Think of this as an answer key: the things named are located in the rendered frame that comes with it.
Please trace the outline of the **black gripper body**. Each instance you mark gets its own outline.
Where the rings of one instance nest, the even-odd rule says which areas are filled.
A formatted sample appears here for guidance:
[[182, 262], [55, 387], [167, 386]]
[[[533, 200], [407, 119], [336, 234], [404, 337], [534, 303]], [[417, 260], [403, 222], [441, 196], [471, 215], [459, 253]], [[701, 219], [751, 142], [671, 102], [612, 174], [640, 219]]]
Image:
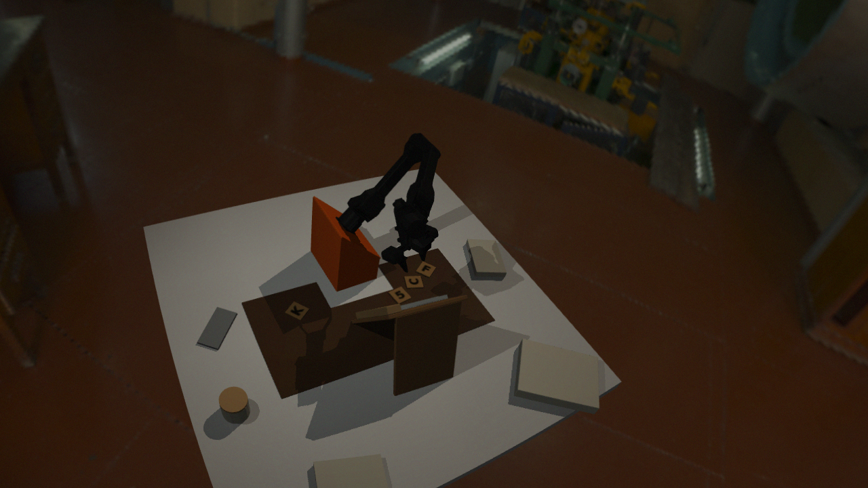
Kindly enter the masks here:
[[[432, 234], [434, 235], [435, 240], [438, 236], [438, 230], [434, 228], [434, 226], [429, 226], [426, 224], [426, 230], [427, 229], [432, 230]], [[381, 252], [382, 259], [385, 260], [385, 262], [391, 264], [397, 264], [399, 262], [402, 262], [404, 258], [404, 252], [406, 252], [406, 246], [404, 246], [404, 238], [408, 234], [406, 234], [403, 228], [399, 228], [398, 226], [395, 226], [395, 230], [399, 231], [399, 238], [397, 239], [397, 242], [401, 242], [402, 246], [399, 246], [397, 248], [390, 246], [388, 248], [385, 248], [385, 250]]]

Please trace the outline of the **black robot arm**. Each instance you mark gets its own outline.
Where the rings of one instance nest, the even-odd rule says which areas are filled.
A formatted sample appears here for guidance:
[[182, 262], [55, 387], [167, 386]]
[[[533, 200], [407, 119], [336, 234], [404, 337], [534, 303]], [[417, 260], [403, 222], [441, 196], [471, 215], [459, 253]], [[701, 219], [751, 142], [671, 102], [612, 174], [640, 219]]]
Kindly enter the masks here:
[[366, 222], [373, 220], [385, 207], [384, 198], [412, 165], [421, 162], [416, 181], [408, 189], [406, 202], [402, 198], [395, 199], [393, 211], [396, 225], [408, 234], [404, 238], [406, 250], [412, 248], [419, 254], [426, 254], [431, 248], [431, 242], [434, 241], [432, 230], [426, 230], [426, 223], [434, 203], [435, 191], [432, 182], [440, 156], [440, 151], [421, 133], [410, 136], [409, 141], [404, 145], [402, 157], [388, 170], [377, 186], [365, 190], [358, 197], [351, 198], [347, 203], [349, 208], [336, 219], [346, 231], [355, 235], [355, 231], [364, 220]]

